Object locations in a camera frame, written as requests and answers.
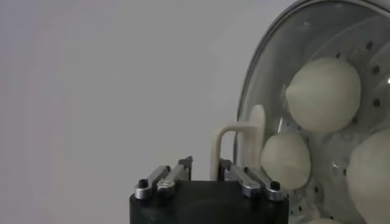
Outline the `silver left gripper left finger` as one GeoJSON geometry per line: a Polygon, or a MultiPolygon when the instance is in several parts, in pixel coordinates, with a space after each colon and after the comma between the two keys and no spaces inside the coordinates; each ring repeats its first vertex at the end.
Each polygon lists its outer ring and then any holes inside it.
{"type": "Polygon", "coordinates": [[[173,195],[176,182],[191,180],[192,163],[193,157],[188,156],[178,160],[174,168],[158,166],[147,178],[138,180],[134,187],[134,197],[138,200],[147,200],[156,193],[173,195]]]}

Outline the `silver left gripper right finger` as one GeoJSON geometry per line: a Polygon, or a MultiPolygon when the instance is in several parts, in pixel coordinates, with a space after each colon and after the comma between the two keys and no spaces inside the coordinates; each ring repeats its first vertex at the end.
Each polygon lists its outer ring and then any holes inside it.
{"type": "Polygon", "coordinates": [[[247,198],[262,195],[269,201],[283,201],[283,190],[278,181],[272,181],[262,170],[242,169],[227,159],[219,160],[218,181],[237,182],[247,198]]]}

